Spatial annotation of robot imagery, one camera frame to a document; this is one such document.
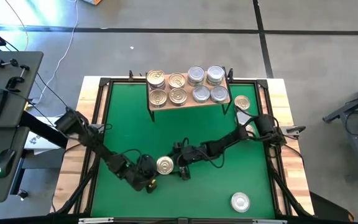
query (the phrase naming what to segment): tin can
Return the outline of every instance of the tin can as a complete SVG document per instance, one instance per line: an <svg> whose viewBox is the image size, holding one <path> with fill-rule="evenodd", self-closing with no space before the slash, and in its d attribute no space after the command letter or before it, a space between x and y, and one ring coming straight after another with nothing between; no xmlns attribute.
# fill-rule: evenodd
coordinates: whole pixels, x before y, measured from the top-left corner
<svg viewBox="0 0 358 224"><path fill-rule="evenodd" d="M193 89L193 98L197 103L205 103L210 97L209 89L200 85Z"/></svg>
<svg viewBox="0 0 358 224"><path fill-rule="evenodd" d="M229 93L223 86L216 86L211 90L211 100L214 103L224 103L228 97Z"/></svg>
<svg viewBox="0 0 358 224"><path fill-rule="evenodd" d="M187 80L191 86L202 85L205 71L200 66L193 66L187 71Z"/></svg>
<svg viewBox="0 0 358 224"><path fill-rule="evenodd" d="M147 82L153 89L164 89L165 88L165 74L161 70L151 70L146 76Z"/></svg>
<svg viewBox="0 0 358 224"><path fill-rule="evenodd" d="M161 108L167 103L167 93L163 90L153 90L150 92L149 101L155 108Z"/></svg>
<svg viewBox="0 0 358 224"><path fill-rule="evenodd" d="M168 156L162 156L157 159L157 172L167 175L173 170L173 161Z"/></svg>
<svg viewBox="0 0 358 224"><path fill-rule="evenodd" d="M169 99L174 106L183 106L187 100L187 92L183 88L174 88L169 92Z"/></svg>
<svg viewBox="0 0 358 224"><path fill-rule="evenodd" d="M242 95L237 96L236 99L234 99L234 104L242 110L248 110L251 105L248 97Z"/></svg>
<svg viewBox="0 0 358 224"><path fill-rule="evenodd" d="M224 78L224 70L222 67L214 65L208 68L206 81L212 86L217 86L222 83Z"/></svg>
<svg viewBox="0 0 358 224"><path fill-rule="evenodd" d="M237 192L231 197L231 207L235 209L237 212L246 212L250 207L249 197L242 193Z"/></svg>
<svg viewBox="0 0 358 224"><path fill-rule="evenodd" d="M254 133L255 134L255 130L254 130L254 127L252 127L250 124L248 124L246 126L246 130L250 133Z"/></svg>
<svg viewBox="0 0 358 224"><path fill-rule="evenodd" d="M186 83L186 78L180 73L174 73L169 76L168 79L169 86L172 88L183 88Z"/></svg>

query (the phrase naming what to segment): computer mouse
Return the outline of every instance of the computer mouse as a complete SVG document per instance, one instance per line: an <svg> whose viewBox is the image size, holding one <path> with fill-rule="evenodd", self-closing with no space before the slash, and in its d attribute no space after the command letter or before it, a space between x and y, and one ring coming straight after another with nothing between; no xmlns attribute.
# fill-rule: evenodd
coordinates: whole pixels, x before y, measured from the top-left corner
<svg viewBox="0 0 358 224"><path fill-rule="evenodd" d="M5 178L11 173L15 153L12 149L5 149L0 153L0 178Z"/></svg>

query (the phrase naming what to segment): wooden shelf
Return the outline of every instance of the wooden shelf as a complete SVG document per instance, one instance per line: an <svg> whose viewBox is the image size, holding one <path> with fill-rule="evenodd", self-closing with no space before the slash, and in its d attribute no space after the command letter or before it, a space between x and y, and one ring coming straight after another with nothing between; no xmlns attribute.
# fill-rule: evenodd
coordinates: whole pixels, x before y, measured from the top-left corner
<svg viewBox="0 0 358 224"><path fill-rule="evenodd" d="M187 73L182 73L182 75L184 75L185 78L186 78L186 83L185 83L184 89L187 92L187 100L186 100L186 103L183 106L175 106L175 105L172 104L172 102L169 99L169 92L170 92L171 88L169 86L168 79L169 79L170 75L171 74L165 75L165 89L164 90L167 93L167 104L165 104L165 106L163 106L161 108L156 108L150 102L148 102L150 111L174 110L174 109L190 108L190 107L195 107L195 106L211 106L211 105L222 105L222 104L230 103L230 92L227 89L227 83L226 83L225 78L223 78L223 81L220 84L225 89L227 89L227 99L224 101L224 103L214 103L214 102L212 102L211 98L209 98L207 100L207 102L205 102L205 103L197 103L193 98L193 89L195 88L195 86L191 86L187 82ZM212 90L212 88L214 88L214 86L211 86L210 84L207 83L207 81L206 81L206 73L205 73L205 78L204 78L203 85L206 86L209 90ZM149 86L149 83L147 83L147 88L149 89L148 93L149 93L149 97L150 97L150 92L153 89L151 89L151 87Z"/></svg>

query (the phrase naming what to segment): concrete floor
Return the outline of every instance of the concrete floor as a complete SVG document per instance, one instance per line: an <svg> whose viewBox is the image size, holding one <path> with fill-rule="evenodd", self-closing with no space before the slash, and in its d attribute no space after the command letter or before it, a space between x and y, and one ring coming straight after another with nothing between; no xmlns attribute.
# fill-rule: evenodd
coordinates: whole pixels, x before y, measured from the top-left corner
<svg viewBox="0 0 358 224"><path fill-rule="evenodd" d="M69 1L10 2L27 25L74 25L75 4ZM265 29L358 30L358 1L259 0L259 5ZM103 0L96 7L80 1L78 11L79 27L257 28L251 0ZM0 24L19 21L8 7L0 6ZM20 50L25 46L22 32L4 31L0 35ZM29 32L29 39L28 50L45 53L39 72L48 80L64 54L70 33ZM349 209L358 220L358 182L344 181L345 174L357 169L346 133L339 121L324 124L321 120L356 96L358 36L267 35L267 45L274 77L285 80L295 123L307 127L301 135L300 148L310 190ZM185 71L194 64L232 67L235 77L266 77L256 34L76 33L50 86L75 107L85 75L127 75L130 69L135 74L156 68ZM39 92L35 87L31 96L38 97ZM47 116L64 111L49 92L39 109ZM36 174L26 175L27 181L33 182L31 176ZM56 178L57 173L45 176L51 183ZM26 211L28 205L9 199L1 207L20 205L23 210L7 210L5 216L48 213L44 205L50 203L55 186L42 187L44 194L26 201L39 207L37 212Z"/></svg>

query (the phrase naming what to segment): green mat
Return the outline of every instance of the green mat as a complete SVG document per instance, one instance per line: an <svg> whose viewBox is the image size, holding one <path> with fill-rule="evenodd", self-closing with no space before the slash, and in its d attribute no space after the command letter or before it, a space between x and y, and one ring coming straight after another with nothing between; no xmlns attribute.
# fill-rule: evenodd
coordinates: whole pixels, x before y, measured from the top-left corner
<svg viewBox="0 0 358 224"><path fill-rule="evenodd" d="M249 112L257 114L252 85L231 85L233 99L246 95ZM116 83L112 89L105 145L122 152L136 148L157 159L172 150L174 142L188 137L190 144L219 139L235 128L234 109L223 115L220 106L186 108L155 112L151 121L146 108L143 84ZM148 194L136 192L125 180L108 171L102 161L95 189L92 217L126 218L273 218L272 195L262 143L246 141L230 147L222 169L209 162L190 165L191 179L177 175L157 177L157 189ZM133 161L138 153L128 152ZM219 165L221 159L214 162ZM230 204L232 195L244 192L250 209L236 212Z"/></svg>

